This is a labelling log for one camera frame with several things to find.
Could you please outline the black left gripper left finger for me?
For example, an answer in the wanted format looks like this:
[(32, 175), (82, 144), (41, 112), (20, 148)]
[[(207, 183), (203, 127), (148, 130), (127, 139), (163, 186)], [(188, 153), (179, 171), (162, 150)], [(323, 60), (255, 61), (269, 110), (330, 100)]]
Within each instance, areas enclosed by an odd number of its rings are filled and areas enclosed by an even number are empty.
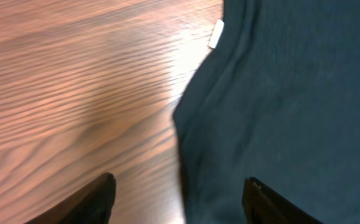
[(116, 180), (106, 172), (27, 224), (107, 224), (115, 196)]

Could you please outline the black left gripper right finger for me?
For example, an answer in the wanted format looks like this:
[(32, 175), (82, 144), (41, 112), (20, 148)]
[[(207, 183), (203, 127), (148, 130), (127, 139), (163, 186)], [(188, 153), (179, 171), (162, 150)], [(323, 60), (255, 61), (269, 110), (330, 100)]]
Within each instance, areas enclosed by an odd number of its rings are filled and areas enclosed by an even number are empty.
[(245, 179), (242, 203), (248, 224), (321, 224), (255, 177)]

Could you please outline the dark teal t-shirt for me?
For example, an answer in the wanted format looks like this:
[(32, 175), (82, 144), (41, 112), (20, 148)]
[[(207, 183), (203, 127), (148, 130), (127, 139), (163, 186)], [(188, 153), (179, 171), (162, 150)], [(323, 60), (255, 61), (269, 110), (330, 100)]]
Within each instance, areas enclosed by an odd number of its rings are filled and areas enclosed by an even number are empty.
[(225, 1), (173, 118), (187, 223), (245, 223), (249, 177), (360, 223), (360, 1)]

